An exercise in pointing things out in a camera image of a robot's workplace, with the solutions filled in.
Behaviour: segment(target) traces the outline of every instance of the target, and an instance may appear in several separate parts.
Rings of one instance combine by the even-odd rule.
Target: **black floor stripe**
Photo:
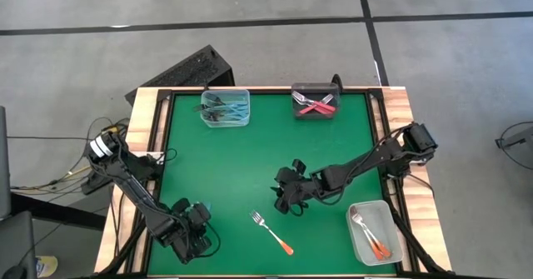
[[[376,62],[377,76],[382,86],[389,86],[389,79],[386,76],[385,63],[383,62],[383,56],[381,55],[380,43],[377,41],[376,29],[372,21],[370,5],[368,0],[360,0],[361,8],[363,11],[363,17],[365,18],[366,31],[368,32],[368,38],[370,39],[370,47],[372,50],[372,56],[374,62]]]
[[[419,22],[419,21],[450,21],[450,20],[482,20],[513,17],[533,17],[533,12],[480,12],[480,13],[451,13],[440,15],[414,16],[383,16],[373,17],[373,22]]]
[[[103,27],[71,27],[71,28],[41,28],[41,29],[13,29],[0,30],[0,36],[19,36],[36,34],[68,34],[68,33],[99,33],[99,32],[140,32],[156,30],[229,28],[229,27],[263,27],[285,25],[315,25],[315,24],[344,24],[365,22],[363,17],[305,17],[287,19],[263,19],[247,21],[225,22],[190,22],[173,24],[131,25],[131,26],[103,26]]]

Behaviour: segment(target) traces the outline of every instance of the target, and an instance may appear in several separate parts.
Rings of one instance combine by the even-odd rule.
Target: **concrete floor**
[[[533,7],[533,0],[368,1],[374,16]],[[0,0],[0,30],[324,16],[360,17],[360,1]],[[407,86],[416,120],[426,123],[440,145],[428,167],[454,270],[531,277],[531,174],[507,160],[494,139],[533,114],[533,19],[375,26],[390,84]],[[96,117],[128,117],[126,92],[207,44],[232,65],[239,85],[320,82],[333,73],[349,85],[378,83],[363,23],[1,36],[0,104],[7,107],[8,132],[81,137]],[[12,184],[37,185],[60,177],[82,146],[79,141],[10,140]],[[513,151],[533,165],[527,152]],[[81,199],[72,194],[57,202]],[[77,205],[91,210],[107,202],[104,192]],[[36,224],[36,238],[47,226]],[[88,232],[92,242],[79,247],[57,247],[79,234],[64,227],[37,248],[40,254],[65,257],[69,267],[55,277],[91,270],[97,232]],[[75,261],[79,267],[71,267],[72,257],[83,257]]]

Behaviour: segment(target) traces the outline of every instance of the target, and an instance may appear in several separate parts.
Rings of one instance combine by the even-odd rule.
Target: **plastic bin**
[[[303,96],[314,101],[320,101],[325,96],[331,94],[333,98],[327,103],[327,105],[336,109],[334,113],[328,114],[320,113],[315,109],[310,110],[309,112],[301,113],[301,110],[307,108],[308,106],[299,104],[293,98],[292,111],[294,112],[294,117],[297,119],[331,119],[341,108],[339,87],[335,83],[294,83],[291,86],[291,91],[299,92]]]
[[[209,127],[239,127],[250,122],[248,90],[205,91],[201,102],[202,105],[213,107],[200,111],[200,118]]]
[[[376,258],[361,226],[350,218],[351,206],[356,207],[363,218],[363,222],[376,238],[387,247],[391,252],[391,257],[381,261]],[[351,243],[357,260],[367,266],[379,266],[400,262],[403,259],[403,251],[389,205],[385,201],[377,200],[354,203],[350,207],[348,207],[348,211],[346,212],[346,220],[348,221]]]

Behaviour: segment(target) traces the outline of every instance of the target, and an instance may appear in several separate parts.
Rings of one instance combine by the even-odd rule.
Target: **orange handle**
[[[333,106],[324,104],[324,103],[322,103],[320,101],[314,101],[314,104],[319,106],[319,107],[322,107],[322,108],[326,109],[329,112],[334,112],[336,110]]]
[[[300,114],[306,114],[306,113],[310,112],[313,109],[315,109],[316,111],[318,111],[321,114],[330,114],[330,113],[332,113],[331,111],[329,111],[329,110],[327,110],[325,108],[317,106],[316,104],[310,105],[309,107],[306,107],[306,108],[300,110],[299,113]]]
[[[289,245],[287,245],[284,241],[280,240],[279,242],[287,254],[292,255],[292,253],[294,253],[294,250],[292,250],[292,248],[289,247]]]
[[[383,260],[383,255],[381,254],[380,250],[377,248],[376,244],[372,241],[369,241],[370,245],[372,247],[372,251],[374,251],[374,255],[376,255],[377,260]]]
[[[389,258],[391,256],[391,252],[385,247],[385,245],[383,245],[380,241],[376,241],[376,244],[385,258]]]

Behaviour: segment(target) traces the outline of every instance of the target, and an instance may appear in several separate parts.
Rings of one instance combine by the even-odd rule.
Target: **orange-handled fork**
[[[320,103],[324,103],[324,104],[327,104],[329,103],[331,100],[333,99],[333,95],[332,94],[328,94],[327,96],[325,96],[322,100],[320,100]],[[311,110],[313,109],[316,109],[318,112],[320,113],[324,113],[324,109],[321,108],[321,107],[318,107],[318,105],[316,104],[312,104],[312,105],[309,105],[309,107],[306,107],[302,110],[300,110],[300,114],[306,114],[308,112],[310,112]],[[326,110],[326,113],[325,114],[329,114],[329,113],[333,113],[333,112],[330,112],[328,110]]]
[[[383,260],[383,258],[391,257],[391,252],[374,236],[370,229],[368,229],[366,224],[363,222],[363,217],[361,214],[359,214],[354,206],[350,207],[350,217],[355,223],[361,226],[377,260]]]
[[[280,245],[283,247],[283,250],[285,250],[287,254],[292,255],[292,253],[294,253],[294,250],[292,250],[289,245],[287,245],[284,241],[281,240],[281,238],[277,237],[277,235],[272,232],[272,230],[270,230],[270,228],[265,224],[265,219],[261,217],[258,212],[252,211],[252,213],[250,213],[250,216],[252,217],[253,221],[257,223],[257,225],[265,227],[270,232],[270,234],[272,234],[276,238],[277,242],[280,243]]]
[[[298,103],[305,103],[306,105],[317,105],[318,107],[320,108],[323,108],[327,111],[330,111],[330,112],[334,112],[335,111],[335,108],[331,105],[327,105],[327,104],[324,104],[322,102],[319,102],[319,101],[313,101],[309,98],[307,98],[306,96],[300,94],[299,92],[297,91],[292,91],[292,97],[298,102]]]

